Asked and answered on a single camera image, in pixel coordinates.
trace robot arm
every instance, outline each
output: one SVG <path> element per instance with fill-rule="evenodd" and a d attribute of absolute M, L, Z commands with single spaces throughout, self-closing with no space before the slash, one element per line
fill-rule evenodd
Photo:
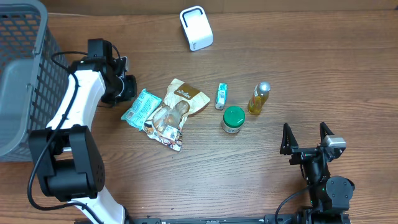
<path fill-rule="evenodd" d="M 104 163 L 90 132 L 99 100 L 116 104 L 136 95 L 135 78 L 124 74 L 126 65 L 126 57 L 112 57 L 110 42 L 102 39 L 88 41 L 87 57 L 73 62 L 68 68 L 78 80 L 75 101 L 36 172 L 44 195 L 56 197 L 60 202 L 85 204 L 85 207 L 76 207 L 93 223 L 97 222 L 87 207 L 103 223 L 125 224 L 129 221 L 128 212 L 104 186 Z M 74 77 L 70 75 L 67 91 L 54 118 L 46 129 L 30 134 L 30 152 L 35 164 L 48 137 L 60 124 L 72 100 L 75 84 Z M 71 151 L 73 159 L 55 159 L 55 156 L 65 151 Z"/>

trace snack bag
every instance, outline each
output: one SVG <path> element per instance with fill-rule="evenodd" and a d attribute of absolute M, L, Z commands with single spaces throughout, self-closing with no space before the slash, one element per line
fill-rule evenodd
<path fill-rule="evenodd" d="M 200 90 L 175 78 L 167 87 L 163 103 L 144 123 L 144 131 L 151 139 L 180 151 L 182 126 L 188 115 L 196 113 L 209 102 L 210 99 Z"/>
<path fill-rule="evenodd" d="M 145 120 L 160 105 L 160 102 L 162 102 L 162 99 L 143 89 L 130 109 L 120 119 L 127 121 L 131 126 L 141 131 Z"/>

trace green lid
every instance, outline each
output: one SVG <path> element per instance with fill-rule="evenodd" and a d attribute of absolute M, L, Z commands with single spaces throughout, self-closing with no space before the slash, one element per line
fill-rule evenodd
<path fill-rule="evenodd" d="M 238 128 L 244 123 L 244 111 L 238 106 L 230 106 L 224 112 L 224 123 L 230 128 Z"/>

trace wooden table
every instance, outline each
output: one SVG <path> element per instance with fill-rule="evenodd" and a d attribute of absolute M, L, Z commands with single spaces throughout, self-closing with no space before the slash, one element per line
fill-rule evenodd
<path fill-rule="evenodd" d="M 398 12 L 275 12 L 213 14 L 211 47 L 191 53 L 178 15 L 51 17 L 64 50 L 86 51 L 102 37 L 131 60 L 139 91 L 163 98 L 179 78 L 205 92 L 210 104 L 189 117 L 177 153 L 120 121 L 131 106 L 98 108 L 93 135 L 106 167 L 106 186 L 133 217 L 257 217 L 274 213 L 305 187 L 299 166 L 279 154 L 288 122 L 302 147 L 315 146 L 325 121 L 347 149 L 329 164 L 332 175 L 356 184 L 352 223 L 398 219 Z M 260 116 L 247 114 L 239 134 L 220 127 L 218 84 L 227 106 L 245 109 L 254 86 L 271 95 Z M 26 198 L 31 163 L 0 165 L 0 223 L 71 223 L 75 208 L 40 212 Z M 45 206 L 58 202 L 34 186 Z M 308 195 L 281 213 L 308 205 Z"/>

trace plastic bin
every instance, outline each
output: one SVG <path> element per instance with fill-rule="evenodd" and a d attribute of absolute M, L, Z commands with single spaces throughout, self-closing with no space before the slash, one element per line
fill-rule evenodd
<path fill-rule="evenodd" d="M 28 135 L 45 128 L 67 89 L 68 74 L 50 58 L 60 49 L 47 21 L 39 1 L 0 1 L 0 161 L 32 160 Z"/>

